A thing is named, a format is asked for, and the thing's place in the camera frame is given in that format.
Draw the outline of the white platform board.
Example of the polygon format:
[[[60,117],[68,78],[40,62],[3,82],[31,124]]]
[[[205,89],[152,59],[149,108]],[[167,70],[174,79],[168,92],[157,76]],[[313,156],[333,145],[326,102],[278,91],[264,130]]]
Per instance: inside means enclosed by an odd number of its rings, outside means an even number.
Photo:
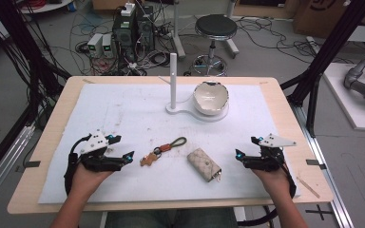
[[[324,79],[352,127],[365,130],[365,99],[360,93],[349,90],[343,85],[345,75],[352,67],[354,65],[331,63],[324,72]]]

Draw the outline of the thin wooden stick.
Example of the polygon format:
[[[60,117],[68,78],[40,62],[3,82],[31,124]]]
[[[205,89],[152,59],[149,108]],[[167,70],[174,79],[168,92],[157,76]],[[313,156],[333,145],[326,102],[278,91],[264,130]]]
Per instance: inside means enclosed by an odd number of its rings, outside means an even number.
[[[297,180],[306,188],[308,189],[317,199],[320,199],[320,194],[317,192],[317,190],[312,187],[309,183],[307,183],[305,180],[303,180],[300,177],[297,177]]]

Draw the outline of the white power adapter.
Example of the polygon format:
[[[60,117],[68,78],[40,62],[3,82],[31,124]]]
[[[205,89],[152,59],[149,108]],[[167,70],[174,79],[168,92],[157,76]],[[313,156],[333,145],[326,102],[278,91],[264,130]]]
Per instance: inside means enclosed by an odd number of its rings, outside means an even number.
[[[122,16],[131,16],[132,13],[135,10],[135,4],[134,3],[125,3],[125,7],[121,11]]]

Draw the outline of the beige quilted key case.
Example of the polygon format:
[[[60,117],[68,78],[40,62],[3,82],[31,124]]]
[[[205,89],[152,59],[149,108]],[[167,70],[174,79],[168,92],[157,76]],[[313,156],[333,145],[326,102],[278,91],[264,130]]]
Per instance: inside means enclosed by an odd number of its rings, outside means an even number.
[[[187,155],[189,163],[202,176],[206,182],[219,180],[221,168],[201,148],[197,148]]]

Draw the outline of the black round stool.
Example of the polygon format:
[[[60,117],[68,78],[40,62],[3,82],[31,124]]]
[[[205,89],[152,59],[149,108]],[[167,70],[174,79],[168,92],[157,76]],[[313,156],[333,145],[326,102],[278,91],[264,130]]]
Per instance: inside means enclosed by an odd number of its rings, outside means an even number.
[[[208,53],[199,55],[192,63],[192,69],[204,76],[222,76],[227,71],[227,63],[215,54],[216,42],[227,41],[237,33],[238,26],[223,14],[209,14],[197,20],[195,31],[211,41]]]

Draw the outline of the person's legs in jeans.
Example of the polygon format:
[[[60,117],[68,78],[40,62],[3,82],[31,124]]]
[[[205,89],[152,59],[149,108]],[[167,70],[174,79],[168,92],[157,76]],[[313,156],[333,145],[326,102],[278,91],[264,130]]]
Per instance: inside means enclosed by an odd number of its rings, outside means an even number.
[[[232,208],[109,212],[105,228],[239,228]]]

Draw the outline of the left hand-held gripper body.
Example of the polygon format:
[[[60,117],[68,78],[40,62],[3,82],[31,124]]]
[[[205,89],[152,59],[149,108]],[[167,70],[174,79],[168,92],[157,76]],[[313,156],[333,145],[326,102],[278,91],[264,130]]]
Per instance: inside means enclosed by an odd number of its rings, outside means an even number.
[[[80,153],[74,150],[81,142],[86,142]],[[107,148],[113,143],[109,143],[101,130],[90,133],[88,136],[78,140],[70,150],[70,163],[81,162],[83,166],[93,172],[120,171],[124,164],[122,158],[110,158],[105,155]]]

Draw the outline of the white foam mat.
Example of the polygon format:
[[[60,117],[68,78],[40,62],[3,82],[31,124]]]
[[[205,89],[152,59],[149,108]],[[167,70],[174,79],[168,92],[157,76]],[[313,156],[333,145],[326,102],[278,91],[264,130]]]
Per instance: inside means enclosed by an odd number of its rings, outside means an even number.
[[[51,160],[40,202],[61,203],[66,198],[64,174],[71,147],[101,130],[120,135],[109,157],[133,151],[133,162],[107,178],[91,196],[93,202],[221,200],[264,198],[262,183],[236,159],[236,150],[257,156],[251,137],[266,137],[278,130],[257,85],[229,85],[227,116],[207,123],[182,114],[168,114],[166,84],[84,85],[62,139]],[[140,159],[157,146],[186,137],[186,144],[164,152],[150,166]],[[201,148],[221,168],[221,178],[206,182],[187,155]]]

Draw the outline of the black metal frame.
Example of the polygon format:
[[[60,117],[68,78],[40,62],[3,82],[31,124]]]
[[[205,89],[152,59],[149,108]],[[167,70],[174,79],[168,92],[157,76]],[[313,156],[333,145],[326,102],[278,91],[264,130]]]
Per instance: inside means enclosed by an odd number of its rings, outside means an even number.
[[[365,0],[351,0],[312,63],[303,73],[280,85],[282,90],[296,86],[294,91],[287,96],[290,105],[302,107],[305,98],[309,97],[305,126],[313,138],[316,136],[315,116],[320,79],[364,17]]]

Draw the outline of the person's right hand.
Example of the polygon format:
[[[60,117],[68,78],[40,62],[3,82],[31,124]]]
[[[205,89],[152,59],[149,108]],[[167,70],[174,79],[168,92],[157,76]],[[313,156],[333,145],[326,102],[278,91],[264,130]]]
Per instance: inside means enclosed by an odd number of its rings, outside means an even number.
[[[290,198],[290,184],[282,169],[272,172],[254,170],[254,174],[261,180],[264,189],[273,200]]]

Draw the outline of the brown cardboard box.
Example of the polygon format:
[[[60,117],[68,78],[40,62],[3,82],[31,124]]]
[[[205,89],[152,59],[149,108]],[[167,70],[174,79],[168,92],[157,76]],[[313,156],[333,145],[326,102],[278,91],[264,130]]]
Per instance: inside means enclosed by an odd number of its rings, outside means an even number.
[[[355,0],[299,0],[294,33],[327,38],[345,10]]]

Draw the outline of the white eggshell-shaped bowl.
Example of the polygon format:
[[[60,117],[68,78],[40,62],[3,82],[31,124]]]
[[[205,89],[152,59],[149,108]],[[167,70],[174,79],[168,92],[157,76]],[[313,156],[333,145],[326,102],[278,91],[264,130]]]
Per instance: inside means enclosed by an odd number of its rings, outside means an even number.
[[[193,102],[195,108],[201,114],[207,116],[219,115],[228,106],[228,89],[219,82],[202,82],[194,89]]]

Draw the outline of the white stand with post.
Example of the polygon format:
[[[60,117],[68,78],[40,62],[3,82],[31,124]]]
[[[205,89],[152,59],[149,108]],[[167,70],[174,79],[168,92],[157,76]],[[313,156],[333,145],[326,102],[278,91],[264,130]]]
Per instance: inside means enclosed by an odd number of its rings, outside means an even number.
[[[170,70],[169,70],[169,76],[170,79],[167,81],[167,83],[170,86],[170,103],[166,105],[165,109],[168,114],[189,114],[192,117],[196,118],[197,120],[200,120],[202,122],[207,123],[214,123],[218,122],[222,119],[224,119],[228,114],[229,109],[229,103],[228,106],[223,110],[223,112],[216,116],[207,116],[204,114],[201,114],[194,106],[193,102],[193,92],[190,93],[189,97],[182,102],[177,101],[177,59],[178,55],[176,53],[170,53]]]

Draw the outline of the gingerbread figure keychain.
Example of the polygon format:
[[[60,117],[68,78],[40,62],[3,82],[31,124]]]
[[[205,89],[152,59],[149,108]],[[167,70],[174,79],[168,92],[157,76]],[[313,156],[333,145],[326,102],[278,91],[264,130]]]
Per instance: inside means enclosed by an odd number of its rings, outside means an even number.
[[[164,152],[170,151],[174,147],[182,146],[186,144],[186,142],[186,137],[179,137],[173,142],[155,147],[152,152],[140,159],[140,166],[150,166],[153,162],[160,158]]]

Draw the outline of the black tape cross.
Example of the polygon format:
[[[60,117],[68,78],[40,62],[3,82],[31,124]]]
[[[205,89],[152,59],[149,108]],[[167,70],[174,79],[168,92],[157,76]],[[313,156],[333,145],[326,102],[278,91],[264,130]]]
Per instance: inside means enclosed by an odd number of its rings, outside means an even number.
[[[305,212],[307,214],[317,214],[317,215],[319,215],[321,220],[325,220],[326,216],[328,216],[328,215],[331,216],[333,214],[332,211],[322,210],[319,204],[316,205],[315,209],[306,209]]]

